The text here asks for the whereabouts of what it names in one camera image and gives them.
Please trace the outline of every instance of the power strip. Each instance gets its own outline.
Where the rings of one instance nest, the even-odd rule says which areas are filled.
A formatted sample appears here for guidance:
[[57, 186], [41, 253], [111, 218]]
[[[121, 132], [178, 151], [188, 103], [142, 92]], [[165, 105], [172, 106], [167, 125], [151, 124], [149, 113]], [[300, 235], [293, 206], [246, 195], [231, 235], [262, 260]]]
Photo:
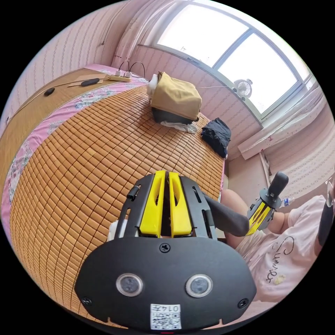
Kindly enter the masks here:
[[126, 83], [130, 83], [132, 81], [131, 78], [127, 78], [127, 77], [121, 77], [121, 76], [108, 76], [107, 77], [108, 80], [113, 80], [113, 81], [124, 81]]

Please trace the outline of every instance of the beige bag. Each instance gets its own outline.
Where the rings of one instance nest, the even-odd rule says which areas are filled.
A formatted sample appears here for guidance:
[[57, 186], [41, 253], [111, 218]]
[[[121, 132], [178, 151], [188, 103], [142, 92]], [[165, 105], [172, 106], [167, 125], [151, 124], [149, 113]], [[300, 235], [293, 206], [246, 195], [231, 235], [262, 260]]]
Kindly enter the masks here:
[[152, 107], [195, 121], [201, 103], [201, 96], [193, 84], [171, 78], [165, 72], [158, 73], [158, 84], [151, 100]]

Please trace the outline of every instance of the water bottle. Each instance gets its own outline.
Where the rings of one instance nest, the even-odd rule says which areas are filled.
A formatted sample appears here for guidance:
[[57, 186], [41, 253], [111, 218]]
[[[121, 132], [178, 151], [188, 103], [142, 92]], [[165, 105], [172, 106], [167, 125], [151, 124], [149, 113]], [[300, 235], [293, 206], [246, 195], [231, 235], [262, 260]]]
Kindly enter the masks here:
[[295, 199], [294, 198], [285, 198], [280, 207], [289, 206]]

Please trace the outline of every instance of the small fan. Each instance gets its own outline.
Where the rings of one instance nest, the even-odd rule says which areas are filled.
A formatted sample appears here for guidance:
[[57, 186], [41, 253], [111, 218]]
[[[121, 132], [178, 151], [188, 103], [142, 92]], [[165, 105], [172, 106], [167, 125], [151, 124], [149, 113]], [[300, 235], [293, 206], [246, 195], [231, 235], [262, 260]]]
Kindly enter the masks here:
[[235, 87], [233, 88], [233, 91], [237, 93], [239, 97], [243, 101], [245, 101], [245, 98], [249, 98], [252, 93], [252, 81], [250, 79], [244, 80], [244, 79], [239, 79], [234, 81]]

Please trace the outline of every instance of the controller grip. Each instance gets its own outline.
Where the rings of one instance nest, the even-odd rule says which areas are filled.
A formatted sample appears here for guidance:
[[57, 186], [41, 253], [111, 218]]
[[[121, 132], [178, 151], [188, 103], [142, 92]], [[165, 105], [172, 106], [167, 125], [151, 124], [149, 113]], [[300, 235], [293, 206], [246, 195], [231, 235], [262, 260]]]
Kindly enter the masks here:
[[216, 228], [239, 237], [245, 236], [248, 233], [249, 220], [246, 216], [234, 212], [229, 207], [205, 194], [204, 196], [212, 212]]
[[281, 192], [284, 190], [286, 185], [289, 182], [289, 178], [287, 175], [285, 175], [283, 172], [277, 172], [276, 175], [274, 176], [269, 189], [268, 189], [268, 194], [272, 195], [273, 198], [276, 199], [279, 197]]

